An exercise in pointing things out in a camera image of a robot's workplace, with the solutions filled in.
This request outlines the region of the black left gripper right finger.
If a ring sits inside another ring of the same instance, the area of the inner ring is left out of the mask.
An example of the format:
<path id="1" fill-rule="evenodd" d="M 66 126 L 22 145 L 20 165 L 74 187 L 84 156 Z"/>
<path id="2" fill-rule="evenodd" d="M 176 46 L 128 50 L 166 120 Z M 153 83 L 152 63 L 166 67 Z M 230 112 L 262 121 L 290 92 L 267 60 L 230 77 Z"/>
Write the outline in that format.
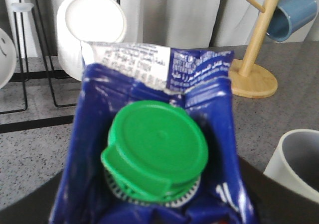
<path id="1" fill-rule="evenodd" d="M 317 224 L 319 205 L 271 180 L 239 158 L 248 195 L 261 224 Z"/>

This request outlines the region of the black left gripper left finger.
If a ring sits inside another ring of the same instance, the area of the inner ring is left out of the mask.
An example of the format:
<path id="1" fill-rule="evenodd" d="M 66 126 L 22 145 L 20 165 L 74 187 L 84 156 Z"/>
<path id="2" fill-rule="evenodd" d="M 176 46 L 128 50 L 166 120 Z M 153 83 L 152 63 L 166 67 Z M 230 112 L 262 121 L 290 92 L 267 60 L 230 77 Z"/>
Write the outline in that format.
<path id="1" fill-rule="evenodd" d="M 2 224 L 47 224 L 63 171 L 0 212 Z"/>

